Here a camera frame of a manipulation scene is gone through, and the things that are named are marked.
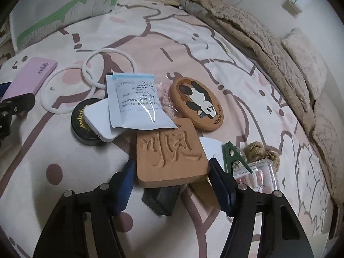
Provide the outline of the pink sticky note pad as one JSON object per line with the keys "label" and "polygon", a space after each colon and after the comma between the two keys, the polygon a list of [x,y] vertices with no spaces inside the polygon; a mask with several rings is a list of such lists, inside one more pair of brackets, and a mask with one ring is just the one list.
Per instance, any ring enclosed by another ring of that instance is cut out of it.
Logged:
{"label": "pink sticky note pad", "polygon": [[33,57],[17,73],[16,77],[1,97],[1,102],[27,93],[36,95],[39,88],[57,65],[58,63],[56,60]]}

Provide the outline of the black round tin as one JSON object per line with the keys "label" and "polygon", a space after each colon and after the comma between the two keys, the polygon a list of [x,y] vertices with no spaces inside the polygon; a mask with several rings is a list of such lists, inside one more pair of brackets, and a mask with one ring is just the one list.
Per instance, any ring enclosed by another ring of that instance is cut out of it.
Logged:
{"label": "black round tin", "polygon": [[71,129],[77,141],[86,146],[100,146],[103,144],[101,139],[90,129],[84,120],[84,109],[89,105],[100,101],[98,98],[88,98],[81,101],[72,111]]}

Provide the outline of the small black box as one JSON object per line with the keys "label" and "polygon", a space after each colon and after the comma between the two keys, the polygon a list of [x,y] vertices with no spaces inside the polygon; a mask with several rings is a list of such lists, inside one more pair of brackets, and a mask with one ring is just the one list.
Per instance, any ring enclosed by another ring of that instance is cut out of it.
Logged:
{"label": "small black box", "polygon": [[182,186],[146,188],[142,201],[158,216],[173,214]]}

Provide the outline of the square carved cork coaster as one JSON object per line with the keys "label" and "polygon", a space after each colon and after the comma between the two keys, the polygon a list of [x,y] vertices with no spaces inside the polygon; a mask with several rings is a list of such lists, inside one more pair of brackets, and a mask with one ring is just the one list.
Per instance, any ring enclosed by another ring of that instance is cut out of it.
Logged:
{"label": "square carved cork coaster", "polygon": [[207,176],[208,160],[192,121],[174,122],[177,129],[137,133],[137,176],[144,188],[187,185]]}

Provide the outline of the clear plastic case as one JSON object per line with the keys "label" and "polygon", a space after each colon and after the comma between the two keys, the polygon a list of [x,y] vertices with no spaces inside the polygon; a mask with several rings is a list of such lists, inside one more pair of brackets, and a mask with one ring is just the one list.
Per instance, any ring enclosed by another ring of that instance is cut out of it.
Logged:
{"label": "clear plastic case", "polygon": [[233,176],[237,183],[244,183],[255,192],[271,194],[279,190],[278,178],[272,161],[263,159],[248,164],[252,173],[243,165],[235,167]]}

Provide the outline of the wooden brush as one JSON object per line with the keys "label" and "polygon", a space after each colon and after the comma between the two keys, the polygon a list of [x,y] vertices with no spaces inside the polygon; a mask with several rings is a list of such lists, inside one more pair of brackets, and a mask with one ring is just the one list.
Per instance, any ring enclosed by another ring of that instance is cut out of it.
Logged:
{"label": "wooden brush", "polygon": [[197,199],[205,209],[214,208],[220,210],[220,206],[209,178],[189,184]]}

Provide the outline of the white tote bag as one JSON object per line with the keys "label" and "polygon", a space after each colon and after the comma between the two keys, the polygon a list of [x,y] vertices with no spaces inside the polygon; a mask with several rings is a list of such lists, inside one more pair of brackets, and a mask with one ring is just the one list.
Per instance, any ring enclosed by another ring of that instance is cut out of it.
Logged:
{"label": "white tote bag", "polygon": [[117,0],[19,0],[9,15],[11,39],[19,52],[65,26],[103,15]]}

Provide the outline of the green clip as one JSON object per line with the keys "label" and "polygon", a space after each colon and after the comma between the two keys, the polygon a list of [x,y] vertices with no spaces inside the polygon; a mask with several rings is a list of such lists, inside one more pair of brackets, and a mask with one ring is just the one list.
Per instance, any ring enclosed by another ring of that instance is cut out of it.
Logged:
{"label": "green clip", "polygon": [[232,142],[228,141],[223,145],[223,157],[224,157],[224,167],[226,172],[233,174],[234,163],[240,163],[249,173],[253,173],[250,166],[246,163],[244,158],[241,156],[238,148],[233,145]]}

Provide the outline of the white medicine pouch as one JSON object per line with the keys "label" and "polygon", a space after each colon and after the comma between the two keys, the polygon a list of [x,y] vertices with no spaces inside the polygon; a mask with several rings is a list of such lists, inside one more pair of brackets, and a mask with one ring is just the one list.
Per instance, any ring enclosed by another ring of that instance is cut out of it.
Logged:
{"label": "white medicine pouch", "polygon": [[146,73],[113,73],[106,76],[110,123],[113,128],[152,131],[177,129],[161,107],[155,76]]}

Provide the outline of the right quilted beige pillow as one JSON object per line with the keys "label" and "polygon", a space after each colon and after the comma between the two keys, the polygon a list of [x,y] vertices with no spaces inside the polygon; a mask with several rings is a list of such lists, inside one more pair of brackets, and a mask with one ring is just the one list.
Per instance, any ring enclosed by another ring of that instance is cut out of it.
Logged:
{"label": "right quilted beige pillow", "polygon": [[314,105],[315,127],[312,133],[322,157],[322,169],[331,197],[343,203],[343,123],[325,92]]}

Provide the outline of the cartoon bunny bedsheet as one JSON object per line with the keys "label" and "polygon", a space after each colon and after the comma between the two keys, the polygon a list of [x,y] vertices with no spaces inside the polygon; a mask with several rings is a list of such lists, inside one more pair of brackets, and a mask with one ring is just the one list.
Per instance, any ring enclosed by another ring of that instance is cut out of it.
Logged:
{"label": "cartoon bunny bedsheet", "polygon": [[[86,192],[108,181],[137,149],[157,158],[146,175],[171,168],[185,172],[198,161],[186,132],[138,140],[126,130],[103,146],[86,146],[74,137],[70,114],[46,111],[72,108],[90,86],[73,64],[86,63],[95,80],[108,72],[129,73],[137,67],[154,75],[201,121],[216,125],[198,131],[213,141],[244,148],[253,141],[281,158],[277,176],[308,237],[330,229],[333,203],[318,157],[296,115],[266,76],[234,45],[196,17],[162,3],[120,0],[113,13],[80,21],[24,49],[1,66],[8,82],[34,57],[57,61],[61,70],[36,97],[1,148],[1,239],[13,255],[32,257],[53,207],[67,189]],[[127,208],[115,220],[128,257],[219,257],[231,221],[201,192],[207,183],[188,185],[172,216],[158,216],[142,202],[138,185]]]}

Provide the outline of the round panda cork coaster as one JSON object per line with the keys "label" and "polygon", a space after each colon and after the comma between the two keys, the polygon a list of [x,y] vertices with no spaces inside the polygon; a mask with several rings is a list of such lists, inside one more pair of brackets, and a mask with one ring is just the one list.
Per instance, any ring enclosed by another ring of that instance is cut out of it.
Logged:
{"label": "round panda cork coaster", "polygon": [[206,132],[219,129],[224,121],[223,108],[216,96],[201,82],[179,77],[170,86],[170,97],[180,115]]}

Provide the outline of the small fluffy beige pillow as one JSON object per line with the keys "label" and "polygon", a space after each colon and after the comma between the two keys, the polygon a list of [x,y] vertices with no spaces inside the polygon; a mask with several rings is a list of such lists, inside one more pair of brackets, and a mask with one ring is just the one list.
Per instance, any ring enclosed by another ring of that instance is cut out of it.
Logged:
{"label": "small fluffy beige pillow", "polygon": [[303,74],[311,98],[316,101],[325,86],[328,71],[321,54],[299,28],[294,28],[282,40],[282,45]]}

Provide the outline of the beige folded blanket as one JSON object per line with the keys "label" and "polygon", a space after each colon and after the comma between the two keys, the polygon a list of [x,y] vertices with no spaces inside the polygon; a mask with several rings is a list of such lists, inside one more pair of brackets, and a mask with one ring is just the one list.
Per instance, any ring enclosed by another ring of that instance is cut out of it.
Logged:
{"label": "beige folded blanket", "polygon": [[[188,12],[200,17],[208,25],[220,29],[224,35],[235,38],[244,51],[272,79],[286,99],[305,132],[319,149],[312,133],[315,127],[314,105],[303,74],[279,41],[252,14],[229,6],[221,0],[179,0]],[[323,159],[319,152],[321,166]]]}

